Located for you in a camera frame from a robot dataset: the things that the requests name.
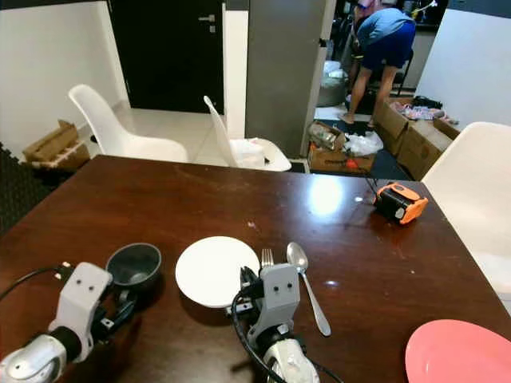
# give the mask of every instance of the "pink plate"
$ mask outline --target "pink plate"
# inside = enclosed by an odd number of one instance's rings
[[[468,322],[426,323],[406,347],[410,383],[510,383],[511,342]]]

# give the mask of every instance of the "silver spoon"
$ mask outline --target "silver spoon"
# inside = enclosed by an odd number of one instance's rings
[[[332,334],[332,330],[328,324],[328,320],[325,317],[325,314],[323,313],[323,310],[321,310],[321,307],[319,307],[319,303],[314,296],[312,287],[307,280],[307,276],[305,275],[305,271],[309,266],[309,261],[307,260],[305,251],[303,251],[302,247],[298,243],[291,242],[287,245],[287,261],[296,267],[298,274],[302,275],[305,286],[307,287],[307,292],[309,293],[309,298],[311,299],[314,318],[316,319],[319,331],[321,331],[321,334],[323,334],[325,337],[329,337]]]

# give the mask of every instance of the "white plastic chair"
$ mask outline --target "white plastic chair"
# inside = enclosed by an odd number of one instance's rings
[[[188,162],[188,153],[183,145],[172,140],[128,132],[105,99],[88,85],[72,88],[69,98],[89,123],[101,153],[146,160]]]
[[[227,135],[227,129],[225,128],[222,118],[216,111],[208,96],[204,96],[204,102],[211,112],[211,117],[216,132],[216,143],[218,144],[222,158],[230,167],[242,168],[243,166],[240,166],[240,164],[236,162],[235,154],[232,151],[231,142]],[[265,164],[259,169],[273,172],[285,172],[286,170],[291,169],[291,163],[280,151],[277,145],[262,138],[251,139],[251,141],[263,147],[264,157],[269,161],[268,164]]]
[[[424,176],[493,289],[511,300],[511,127],[466,127]]]

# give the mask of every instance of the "box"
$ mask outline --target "box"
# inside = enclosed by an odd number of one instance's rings
[[[319,126],[319,130],[327,130],[328,132],[332,133],[333,135],[337,136],[337,138],[334,141],[334,150],[339,150],[343,148],[344,143],[346,142],[346,136],[344,136],[344,133],[338,130],[337,128],[333,128],[330,125],[324,124],[321,121],[312,121],[311,126],[309,127],[309,140],[313,141],[316,146],[320,147],[322,145],[321,140],[311,133],[312,130],[315,130],[315,126]]]
[[[460,134],[460,131],[457,130],[454,125],[451,125],[447,121],[435,118],[433,120],[433,125],[436,129],[438,129],[440,132],[444,133],[446,136],[448,136],[451,140],[455,140],[456,137]]]
[[[83,141],[78,141],[74,124],[58,121],[59,128],[31,144],[23,151],[29,164],[36,168],[78,169],[90,160]]]
[[[432,121],[417,121],[406,132],[398,163],[416,180],[421,180],[452,142]]]
[[[375,111],[374,130],[382,139],[385,148],[393,156],[399,153],[406,130],[413,121],[408,120],[401,113],[395,111],[390,104],[393,102],[411,104],[413,100],[412,97],[392,97]]]
[[[78,139],[76,127],[63,120],[58,121],[59,128],[34,142],[23,151],[28,162],[52,160],[62,149]]]
[[[376,154],[350,157],[342,150],[318,148],[313,142],[309,145],[309,168],[321,172],[342,172],[365,174],[373,167]]]

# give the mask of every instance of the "dark shorts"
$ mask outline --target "dark shorts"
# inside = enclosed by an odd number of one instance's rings
[[[414,38],[415,24],[405,22],[393,34],[367,46],[362,66],[371,70],[381,69],[384,65],[402,68],[410,56]]]

